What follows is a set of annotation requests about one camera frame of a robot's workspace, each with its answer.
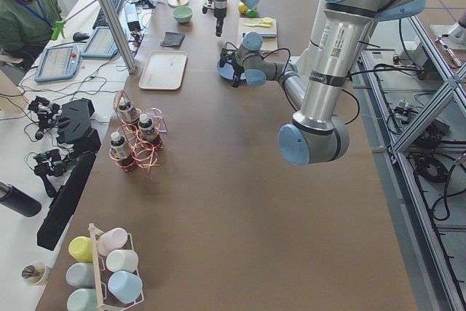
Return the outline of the blue round plate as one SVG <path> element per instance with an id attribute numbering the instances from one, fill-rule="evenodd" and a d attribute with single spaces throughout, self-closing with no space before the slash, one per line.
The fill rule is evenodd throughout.
<path id="1" fill-rule="evenodd" d="M 237 64 L 234 58 L 228 58 L 225 60 L 223 66 L 221 66 L 222 59 L 219 59 L 216 64 L 216 69 L 218 74 L 226 79 L 227 81 L 232 82 L 234 79 L 234 65 Z"/>

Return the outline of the green lime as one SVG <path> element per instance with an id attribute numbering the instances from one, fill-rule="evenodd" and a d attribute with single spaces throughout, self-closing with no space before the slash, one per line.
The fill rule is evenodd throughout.
<path id="1" fill-rule="evenodd" d="M 245 13 L 245 16 L 248 18 L 255 18 L 257 16 L 256 9 L 248 9 L 247 12 Z"/>

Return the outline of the green bowl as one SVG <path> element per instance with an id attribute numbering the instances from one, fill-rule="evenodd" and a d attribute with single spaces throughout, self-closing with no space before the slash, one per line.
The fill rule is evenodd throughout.
<path id="1" fill-rule="evenodd" d="M 191 7 L 177 7 L 173 10 L 173 18 L 177 23 L 188 23 L 192 19 L 193 10 Z"/>

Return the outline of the wooden cutting board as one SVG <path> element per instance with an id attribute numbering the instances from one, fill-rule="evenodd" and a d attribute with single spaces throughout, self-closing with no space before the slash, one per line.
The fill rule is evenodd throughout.
<path id="1" fill-rule="evenodd" d="M 241 41 L 246 33 L 255 31 L 262 37 L 261 51 L 269 53 L 278 49 L 277 44 L 277 22 L 272 17 L 257 17 L 239 19 L 237 28 L 237 46 L 241 45 Z"/>

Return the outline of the yellow plastic knife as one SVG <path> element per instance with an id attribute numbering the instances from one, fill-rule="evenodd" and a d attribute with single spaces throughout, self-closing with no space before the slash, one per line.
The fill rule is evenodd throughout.
<path id="1" fill-rule="evenodd" d="M 243 23 L 244 26 L 247 27 L 259 27 L 259 28 L 271 28 L 273 25 L 273 22 L 248 22 L 248 23 Z"/>

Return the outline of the folded grey cloth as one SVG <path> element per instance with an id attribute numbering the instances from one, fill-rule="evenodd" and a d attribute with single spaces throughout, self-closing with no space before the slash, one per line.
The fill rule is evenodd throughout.
<path id="1" fill-rule="evenodd" d="M 160 45 L 162 47 L 180 47 L 184 41 L 184 38 L 185 35 L 182 33 L 167 31 Z"/>

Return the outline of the cream rabbit tray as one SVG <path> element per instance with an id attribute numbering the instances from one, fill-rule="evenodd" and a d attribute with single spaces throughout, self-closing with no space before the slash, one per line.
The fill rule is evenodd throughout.
<path id="1" fill-rule="evenodd" d="M 187 53 L 184 51 L 152 51 L 138 86 L 142 90 L 177 90 L 181 87 L 186 62 Z"/>

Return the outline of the tea bottle front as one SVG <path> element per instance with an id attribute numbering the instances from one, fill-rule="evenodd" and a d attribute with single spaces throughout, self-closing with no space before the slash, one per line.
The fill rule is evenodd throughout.
<path id="1" fill-rule="evenodd" d="M 133 151 L 127 139 L 118 131 L 111 134 L 110 147 L 111 158 L 121 169 L 131 171 L 136 168 Z"/>

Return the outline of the black computer mouse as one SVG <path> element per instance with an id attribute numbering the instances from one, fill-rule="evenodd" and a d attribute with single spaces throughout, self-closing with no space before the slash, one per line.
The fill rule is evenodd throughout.
<path id="1" fill-rule="evenodd" d="M 85 42 L 89 39 L 90 35 L 83 31 L 78 31 L 74 33 L 72 39 L 74 42 Z"/>

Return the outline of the blue teach pendant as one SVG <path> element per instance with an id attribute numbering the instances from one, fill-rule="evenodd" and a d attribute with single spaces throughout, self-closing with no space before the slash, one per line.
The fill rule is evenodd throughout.
<path id="1" fill-rule="evenodd" d="M 80 49 L 77 44 L 48 47 L 43 51 L 35 82 L 51 82 L 70 79 L 78 69 Z"/>

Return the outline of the black stand device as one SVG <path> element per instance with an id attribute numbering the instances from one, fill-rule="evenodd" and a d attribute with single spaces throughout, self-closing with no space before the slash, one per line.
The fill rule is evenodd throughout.
<path id="1" fill-rule="evenodd" d="M 94 113 L 92 101 L 87 98 L 64 104 L 57 119 L 57 142 L 71 145 L 71 151 L 63 157 L 58 149 L 53 149 L 35 157 L 34 173 L 43 180 L 46 193 L 52 198 L 37 232 L 37 245 L 50 251 L 55 249 L 76 210 L 101 146 L 98 131 L 91 125 Z"/>

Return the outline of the person in green sweater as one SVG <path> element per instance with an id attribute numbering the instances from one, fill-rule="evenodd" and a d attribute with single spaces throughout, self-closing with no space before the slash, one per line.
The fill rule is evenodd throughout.
<path id="1" fill-rule="evenodd" d="M 58 0 L 1 0 L 1 49 L 28 70 L 60 20 Z"/>

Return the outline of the pink cup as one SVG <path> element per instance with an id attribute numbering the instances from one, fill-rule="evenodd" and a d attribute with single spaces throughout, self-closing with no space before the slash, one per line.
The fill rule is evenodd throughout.
<path id="1" fill-rule="evenodd" d="M 127 231 L 121 227 L 104 232 L 97 241 L 98 253 L 102 256 L 108 256 L 110 252 L 122 248 L 127 239 Z"/>

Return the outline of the white cup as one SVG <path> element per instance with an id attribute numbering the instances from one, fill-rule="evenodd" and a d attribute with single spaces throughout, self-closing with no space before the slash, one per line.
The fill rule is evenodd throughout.
<path id="1" fill-rule="evenodd" d="M 106 257 L 106 267 L 112 272 L 124 270 L 133 273 L 138 268 L 139 257 L 134 250 L 117 249 Z"/>

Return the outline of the yellow cup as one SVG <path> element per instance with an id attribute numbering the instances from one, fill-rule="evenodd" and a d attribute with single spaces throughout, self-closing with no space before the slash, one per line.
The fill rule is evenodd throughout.
<path id="1" fill-rule="evenodd" d="M 68 252 L 77 262 L 92 262 L 90 238 L 85 236 L 75 237 L 68 245 Z"/>

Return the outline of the light blue cup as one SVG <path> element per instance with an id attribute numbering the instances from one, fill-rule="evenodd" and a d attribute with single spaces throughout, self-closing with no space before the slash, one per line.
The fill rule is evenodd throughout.
<path id="1" fill-rule="evenodd" d="M 109 291 L 124 304 L 133 303 L 142 293 L 143 282 L 138 275 L 120 270 L 108 280 Z"/>

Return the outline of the black flask bottle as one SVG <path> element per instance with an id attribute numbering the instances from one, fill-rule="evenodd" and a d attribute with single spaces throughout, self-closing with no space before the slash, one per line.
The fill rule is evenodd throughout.
<path id="1" fill-rule="evenodd" d="M 1 204 L 25 217 L 38 214 L 42 205 L 17 187 L 1 182 Z"/>

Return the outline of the grey cup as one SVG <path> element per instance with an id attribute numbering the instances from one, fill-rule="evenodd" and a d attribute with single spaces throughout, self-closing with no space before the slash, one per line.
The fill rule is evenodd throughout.
<path id="1" fill-rule="evenodd" d="M 77 262 L 66 272 L 66 282 L 74 288 L 94 288 L 95 277 L 91 263 Z"/>

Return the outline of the mint green cup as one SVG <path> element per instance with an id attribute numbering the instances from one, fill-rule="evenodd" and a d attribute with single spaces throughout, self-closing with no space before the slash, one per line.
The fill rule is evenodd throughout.
<path id="1" fill-rule="evenodd" d="M 68 311 L 97 310 L 97 296 L 94 288 L 79 288 L 70 294 L 66 307 Z"/>

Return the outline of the aluminium frame post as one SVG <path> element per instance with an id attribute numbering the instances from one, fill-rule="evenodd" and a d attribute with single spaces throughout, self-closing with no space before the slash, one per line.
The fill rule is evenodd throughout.
<path id="1" fill-rule="evenodd" d="M 127 39 L 121 23 L 119 21 L 119 17 L 117 15 L 116 10 L 111 2 L 111 0 L 98 0 L 101 9 L 103 10 L 104 15 L 106 16 L 107 23 L 109 24 L 109 28 L 111 30 L 112 36 L 114 37 L 114 41 L 117 45 L 120 55 L 123 58 L 125 66 L 130 74 L 133 74 L 137 71 L 137 66 L 135 63 L 135 59 L 133 54 L 129 48 L 127 43 Z"/>

